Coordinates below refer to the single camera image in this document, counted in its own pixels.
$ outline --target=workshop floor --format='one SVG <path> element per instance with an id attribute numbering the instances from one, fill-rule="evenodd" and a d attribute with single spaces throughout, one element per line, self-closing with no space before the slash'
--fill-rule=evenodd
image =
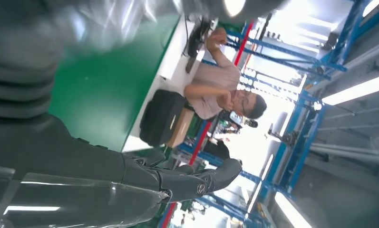
<path id="1" fill-rule="evenodd" d="M 177 21 L 178 16 L 161 18 L 119 49 L 63 64 L 50 113 L 73 137 L 121 151 Z"/>

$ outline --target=red metal pole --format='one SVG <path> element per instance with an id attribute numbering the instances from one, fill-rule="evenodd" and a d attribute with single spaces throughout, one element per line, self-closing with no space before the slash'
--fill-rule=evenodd
<path id="1" fill-rule="evenodd" d="M 234 61 L 234 65 L 236 66 L 238 65 L 238 62 L 240 62 L 241 54 L 244 52 L 245 44 L 247 43 L 252 27 L 253 27 L 253 22 L 250 23 L 245 33 L 245 36 L 243 37 L 243 42 L 241 43 L 240 49 L 238 50 L 237 58 L 235 58 L 235 61 Z"/>
<path id="2" fill-rule="evenodd" d="M 198 154 L 199 154 L 199 152 L 201 150 L 203 141 L 206 138 L 206 134 L 207 134 L 207 132 L 208 132 L 208 130 L 209 130 L 209 128 L 210 128 L 211 125 L 212 125 L 211 122 L 207 122 L 207 124 L 206 124 L 206 126 L 205 126 L 205 128 L 204 128 L 204 130 L 203 130 L 203 132 L 201 134 L 201 137 L 200 137 L 200 139 L 198 141 L 198 144 L 195 147 L 194 153 L 192 154 L 191 160 L 189 161 L 189 165 L 193 165 L 194 164 L 195 159 L 196 159 L 196 157 L 198 156 Z M 167 215 L 166 215 L 166 217 L 165 217 L 165 219 L 163 221 L 163 224 L 161 226 L 162 228 L 167 228 L 168 223 L 170 222 L 171 217 L 173 216 L 173 212 L 174 212 L 175 207 L 176 207 L 176 203 L 172 203 L 171 206 L 170 206 L 170 208 L 169 208 L 169 210 L 168 210 L 168 212 L 167 212 Z"/>
<path id="3" fill-rule="evenodd" d="M 240 61 L 241 54 L 244 52 L 245 44 L 247 43 L 248 36 L 250 34 L 252 27 L 253 27 L 253 22 L 251 22 L 250 25 L 248 26 L 247 31 L 245 33 L 245 36 L 243 38 L 243 42 L 241 43 L 240 49 L 238 50 L 238 55 L 237 55 L 237 58 L 235 59 L 235 62 L 234 62 L 234 65 L 236 65 L 236 66 L 238 65 L 238 62 Z M 194 153 L 192 154 L 191 160 L 189 161 L 189 165 L 194 164 L 196 157 L 198 156 L 198 154 L 201 150 L 203 141 L 206 138 L 206 134 L 207 134 L 211 125 L 212 125 L 211 122 L 207 122 L 206 127 L 204 128 L 204 130 L 201 134 L 201 137 L 198 141 L 198 144 L 195 147 Z M 175 207 L 176 207 L 176 203 L 172 203 L 170 206 L 170 209 L 168 210 L 167 215 L 163 221 L 163 224 L 161 225 L 162 228 L 167 228 L 168 223 L 170 222 L 171 217 L 173 216 L 173 212 L 174 212 Z"/>

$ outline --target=eyeglasses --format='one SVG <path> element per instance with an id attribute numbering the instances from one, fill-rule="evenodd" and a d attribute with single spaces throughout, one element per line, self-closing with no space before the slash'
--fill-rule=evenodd
<path id="1" fill-rule="evenodd" d="M 249 95 L 250 93 L 246 93 L 245 96 L 243 97 L 243 101 L 241 102 L 241 106 L 243 107 L 243 114 L 245 115 L 246 111 L 245 111 L 245 106 L 247 104 L 249 104 Z"/>

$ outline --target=humanoid robot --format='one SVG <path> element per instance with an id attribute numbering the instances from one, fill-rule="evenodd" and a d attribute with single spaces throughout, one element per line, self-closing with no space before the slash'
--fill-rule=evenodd
<path id="1" fill-rule="evenodd" d="M 225 188 L 242 170 L 235 159 L 216 170 L 159 169 L 158 151 L 141 157 L 91 145 L 48 114 L 64 41 L 58 35 L 66 33 L 53 19 L 66 7 L 93 10 L 100 2 L 110 1 L 0 1 L 0 227 L 129 227 L 151 219 L 161 203 Z M 139 2 L 144 11 L 177 1 L 116 2 Z M 182 12 L 227 17 L 213 2 L 222 4 L 183 1 Z M 254 18 L 281 0 L 247 2 L 257 3 Z"/>

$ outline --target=cardboard box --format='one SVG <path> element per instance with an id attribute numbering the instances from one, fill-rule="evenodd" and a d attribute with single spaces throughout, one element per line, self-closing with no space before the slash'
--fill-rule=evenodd
<path id="1" fill-rule="evenodd" d="M 176 147 L 184 142 L 186 133 L 188 132 L 189 125 L 191 124 L 194 112 L 184 108 L 179 115 L 177 125 L 175 127 L 173 137 L 166 143 L 169 147 Z"/>

